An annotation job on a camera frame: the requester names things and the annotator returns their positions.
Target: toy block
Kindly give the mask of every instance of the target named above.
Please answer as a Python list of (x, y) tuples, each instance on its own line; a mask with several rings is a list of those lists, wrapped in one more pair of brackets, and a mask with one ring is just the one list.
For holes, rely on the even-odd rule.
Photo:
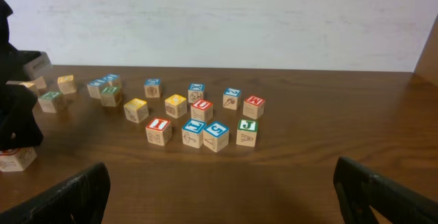
[(206, 123), (202, 121), (195, 121), (194, 119), (187, 121), (182, 129), (183, 144), (197, 149), (201, 148), (203, 145), (203, 130), (205, 126)]
[(159, 98), (162, 95), (162, 85), (160, 79), (147, 79), (144, 83), (146, 98)]
[(49, 91), (38, 98), (43, 112), (56, 113), (66, 107), (64, 95), (58, 91)]
[(173, 95), (164, 102), (166, 114), (177, 119), (187, 112), (187, 99), (180, 95)]
[(105, 87), (101, 92), (101, 102), (104, 107), (117, 107), (122, 102), (120, 87)]
[(204, 84), (190, 84), (189, 86), (189, 103), (195, 103), (198, 100), (204, 99)]
[(240, 120), (237, 126), (236, 144), (254, 147), (257, 137), (257, 121)]
[(154, 118), (146, 126), (148, 141), (154, 145), (164, 146), (172, 137), (172, 126), (170, 121), (161, 118)]
[(120, 78), (120, 75), (108, 74), (103, 77), (102, 80), (107, 81), (110, 86), (118, 86), (122, 88), (122, 80)]
[(214, 152), (218, 152), (228, 145), (229, 128), (215, 121), (204, 128), (204, 145)]
[(42, 88), (47, 88), (47, 84), (46, 84), (43, 77), (39, 77), (39, 78), (32, 80), (30, 82), (34, 83), (36, 85), (36, 87), (38, 88), (38, 90), (42, 89)]
[(242, 91), (228, 88), (224, 92), (223, 106), (232, 110), (237, 110), (240, 105)]
[(33, 147), (0, 151), (0, 171), (24, 171), (36, 158)]
[(206, 100), (198, 100), (192, 104), (192, 119), (208, 122), (213, 117), (213, 104)]
[(128, 121), (140, 123), (149, 116), (148, 103), (137, 98), (126, 103), (124, 108)]
[(88, 92), (92, 98), (101, 98), (101, 92), (104, 88), (110, 86), (106, 80), (96, 79), (87, 84)]
[(62, 94), (70, 94), (77, 91), (75, 77), (73, 75), (59, 77), (57, 79), (57, 86), (60, 88)]
[(244, 101), (244, 116), (258, 119), (265, 112), (265, 100), (250, 96)]
[(20, 83), (20, 85), (26, 86), (26, 88), (28, 88), (30, 91), (32, 91), (37, 97), (40, 96), (40, 93), (38, 92), (38, 88), (36, 87), (36, 85), (34, 83), (23, 82), (23, 83)]

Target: blue block face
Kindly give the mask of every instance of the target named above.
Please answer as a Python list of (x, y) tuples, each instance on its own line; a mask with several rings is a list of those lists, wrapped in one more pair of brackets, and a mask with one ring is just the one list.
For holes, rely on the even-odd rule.
[(148, 79), (145, 81), (144, 85), (159, 85), (160, 79)]
[(102, 86), (103, 84), (105, 84), (106, 82), (107, 81), (104, 79), (96, 79), (96, 80), (91, 81), (88, 85), (99, 87), (99, 86)]
[(205, 131), (210, 133), (215, 138), (219, 138), (221, 135), (226, 133), (229, 130), (225, 125), (215, 121), (205, 128)]
[(102, 80), (105, 80), (105, 81), (114, 81), (114, 80), (118, 79), (119, 77), (120, 77), (119, 75), (108, 74), (108, 75), (106, 75), (105, 77), (103, 77)]
[(204, 90), (205, 85), (204, 84), (190, 84), (189, 90)]
[(241, 91), (240, 90), (236, 90), (233, 88), (228, 88), (225, 90), (224, 94), (232, 96), (232, 97), (238, 97), (240, 96)]
[(190, 119), (187, 121), (187, 123), (183, 126), (183, 129), (188, 132), (194, 132), (196, 134), (199, 134), (205, 127), (206, 123), (202, 121), (196, 121), (194, 119)]

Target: white backdrop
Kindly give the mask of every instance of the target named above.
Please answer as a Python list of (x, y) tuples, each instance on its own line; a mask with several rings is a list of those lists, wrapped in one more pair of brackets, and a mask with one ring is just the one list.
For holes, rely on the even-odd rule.
[(6, 0), (54, 64), (412, 71), (438, 0)]

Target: brown tabletop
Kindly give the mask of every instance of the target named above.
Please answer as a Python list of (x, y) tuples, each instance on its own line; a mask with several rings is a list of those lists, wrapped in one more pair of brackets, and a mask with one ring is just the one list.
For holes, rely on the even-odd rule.
[[(108, 73), (123, 79), (123, 103), (104, 108), (86, 84)], [(75, 75), (68, 109), (34, 115), (44, 141), (24, 172), (0, 173), (0, 212), (96, 162), (112, 187), (104, 223), (341, 223), (332, 177), (345, 155), (438, 200), (438, 88), (411, 73), (152, 67), (55, 66), (46, 77)], [(123, 104), (145, 99), (146, 78), (162, 79), (150, 116), (127, 121)], [(164, 99), (204, 83), (214, 117), (230, 127), (219, 153), (182, 143), (180, 119)], [(235, 144), (237, 111), (222, 107), (228, 87), (266, 99), (255, 148)], [(153, 117), (172, 121), (165, 147), (147, 142)]]

